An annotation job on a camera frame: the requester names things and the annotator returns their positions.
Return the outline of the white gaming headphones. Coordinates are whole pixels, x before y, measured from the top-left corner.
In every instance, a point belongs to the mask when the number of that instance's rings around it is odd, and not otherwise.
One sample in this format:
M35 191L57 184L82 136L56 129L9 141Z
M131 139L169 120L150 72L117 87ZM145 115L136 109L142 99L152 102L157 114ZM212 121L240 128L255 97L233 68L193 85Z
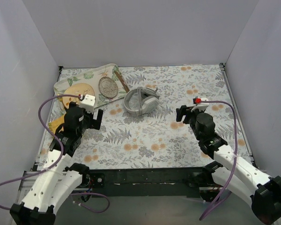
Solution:
M138 108L132 109L129 105L134 94L138 94ZM138 87L134 90L129 91L124 97L124 107L133 116L142 116L144 114L149 114L155 110L160 104L159 101L160 94L158 93L158 88L154 90L147 87Z

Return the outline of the yellow woven bamboo basket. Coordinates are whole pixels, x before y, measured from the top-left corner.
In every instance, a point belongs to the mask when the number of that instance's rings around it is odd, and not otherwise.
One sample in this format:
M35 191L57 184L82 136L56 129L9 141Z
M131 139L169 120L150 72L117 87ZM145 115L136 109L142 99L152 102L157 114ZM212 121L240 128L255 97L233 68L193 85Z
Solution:
M64 123L64 115L48 123L48 128L52 134L55 133L57 128Z

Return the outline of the aluminium table edge rail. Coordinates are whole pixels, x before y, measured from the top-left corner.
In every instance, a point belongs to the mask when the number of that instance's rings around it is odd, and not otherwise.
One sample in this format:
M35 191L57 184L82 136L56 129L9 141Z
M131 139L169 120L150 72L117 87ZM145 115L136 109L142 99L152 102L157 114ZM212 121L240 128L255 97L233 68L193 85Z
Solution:
M224 80L225 80L227 89L228 89L228 91L229 91L229 96L230 96L231 101L232 101L232 103L233 103L233 106L234 106L234 108L235 108L236 115L237 115L237 120L238 120L240 129L241 129L241 131L242 131L242 134L243 134L243 137L244 137L244 142L245 142L245 145L246 145L247 150L248 150L248 152L249 152L252 165L253 165L254 167L256 167L257 169L259 169L259 167L256 165L256 161L255 161L255 159L254 159L253 152L252 152L251 147L250 147L250 145L249 145L249 143L248 143L248 139L247 139L247 136L246 136L246 132L245 132L245 130L244 130L243 123L242 123L242 121L241 121L240 114L239 114L239 111L238 111L238 108L237 108L237 104L236 104L235 98L234 98L233 93L232 93L232 88L231 88L231 85L230 85L229 80L228 80L228 76L227 76L227 73L226 73L226 66L225 66L225 63L220 63L220 64L219 64L219 67L220 67L220 70L221 70L222 75L224 76Z

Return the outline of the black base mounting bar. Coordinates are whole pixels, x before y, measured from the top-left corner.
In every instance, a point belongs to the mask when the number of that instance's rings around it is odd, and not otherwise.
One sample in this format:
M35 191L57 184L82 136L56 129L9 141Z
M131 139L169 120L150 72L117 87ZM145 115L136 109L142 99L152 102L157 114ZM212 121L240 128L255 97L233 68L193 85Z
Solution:
M75 191L91 189L108 197L186 196L217 193L222 188L202 167L89 170Z

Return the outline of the floral patterned tablecloth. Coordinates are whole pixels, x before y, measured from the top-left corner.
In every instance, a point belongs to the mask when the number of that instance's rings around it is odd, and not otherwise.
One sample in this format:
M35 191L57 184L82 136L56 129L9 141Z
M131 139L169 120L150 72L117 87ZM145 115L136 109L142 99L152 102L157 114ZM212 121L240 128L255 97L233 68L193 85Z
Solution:
M158 89L160 104L150 114L134 117L123 100L102 107L99 130L87 130L72 163L90 169L200 167L210 163L189 125L176 122L176 109L191 106L195 97L211 100L207 113L215 130L238 156L251 160L241 127L233 123L230 92L219 65L163 67L121 67L130 89L139 86Z

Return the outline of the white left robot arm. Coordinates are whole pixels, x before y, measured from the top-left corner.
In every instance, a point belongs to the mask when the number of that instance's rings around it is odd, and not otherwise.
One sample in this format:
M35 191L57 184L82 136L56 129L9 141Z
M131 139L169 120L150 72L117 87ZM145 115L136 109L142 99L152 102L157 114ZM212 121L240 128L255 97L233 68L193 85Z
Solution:
M20 204L13 204L10 215L18 225L52 225L63 202L77 187L90 183L89 167L70 164L81 138L87 129L99 130L103 117L99 109L86 102L70 103L64 122L55 131L44 168Z

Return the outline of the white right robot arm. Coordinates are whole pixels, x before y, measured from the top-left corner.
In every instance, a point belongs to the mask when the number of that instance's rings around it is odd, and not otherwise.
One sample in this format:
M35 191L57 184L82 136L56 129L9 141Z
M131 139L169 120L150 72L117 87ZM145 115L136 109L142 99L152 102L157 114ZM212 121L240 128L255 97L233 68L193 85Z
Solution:
M208 103L176 109L176 121L190 125L202 152L213 159L203 168L203 182L237 195L262 223L272 225L281 218L281 177L271 177L237 156L215 132L213 117L205 112Z

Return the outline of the grey speckled oval dish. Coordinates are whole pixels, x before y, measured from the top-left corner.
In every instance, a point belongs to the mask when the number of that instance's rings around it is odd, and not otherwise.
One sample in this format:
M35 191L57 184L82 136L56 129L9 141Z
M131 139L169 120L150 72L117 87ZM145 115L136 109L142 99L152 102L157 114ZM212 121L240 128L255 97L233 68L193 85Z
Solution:
M118 95L118 85L109 77L102 77L98 83L99 91L106 98L114 98Z

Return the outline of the brown wooden stick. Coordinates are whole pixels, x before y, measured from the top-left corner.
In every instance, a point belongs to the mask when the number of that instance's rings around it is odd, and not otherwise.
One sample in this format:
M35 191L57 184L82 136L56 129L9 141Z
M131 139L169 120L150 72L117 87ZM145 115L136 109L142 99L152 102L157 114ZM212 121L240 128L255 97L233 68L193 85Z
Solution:
M124 81L122 75L119 72L117 72L117 71L114 71L114 73L117 76L117 78L120 80L120 82L121 82L123 88L125 89L126 93L128 93L130 90L129 90L126 82Z

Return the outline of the round wooden bird plate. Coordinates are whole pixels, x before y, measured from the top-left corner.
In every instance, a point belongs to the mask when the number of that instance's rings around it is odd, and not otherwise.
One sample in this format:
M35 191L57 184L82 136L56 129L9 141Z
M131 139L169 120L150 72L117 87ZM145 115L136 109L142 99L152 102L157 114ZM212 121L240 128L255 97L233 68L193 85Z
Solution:
M94 89L86 83L78 83L78 84L74 84L71 87L67 88L64 92L64 94L68 94L68 95L92 95L95 96L95 91ZM74 98L74 97L62 97L62 103L64 105L64 107L66 109L69 108L69 104L70 102L75 102L76 104L79 104L80 101L78 98Z

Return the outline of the floral serving tray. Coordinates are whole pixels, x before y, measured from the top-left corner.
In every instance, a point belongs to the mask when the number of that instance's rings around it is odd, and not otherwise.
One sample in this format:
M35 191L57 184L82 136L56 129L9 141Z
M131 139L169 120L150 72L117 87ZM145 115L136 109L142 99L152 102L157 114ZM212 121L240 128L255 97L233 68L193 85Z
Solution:
M121 71L119 70L119 67L114 63L110 63L101 67L92 68L88 70L80 69L78 74L72 75L55 83L53 86L54 92L56 95L62 95L64 94L65 90L71 87L72 85L78 83L86 83L89 84L95 91L95 107L106 105L112 101L123 98L127 94L120 80L115 75L114 71L117 71L122 75ZM101 94L101 92L99 91L98 83L102 77L109 77L116 82L116 84L118 85L118 95L116 97L107 98Z

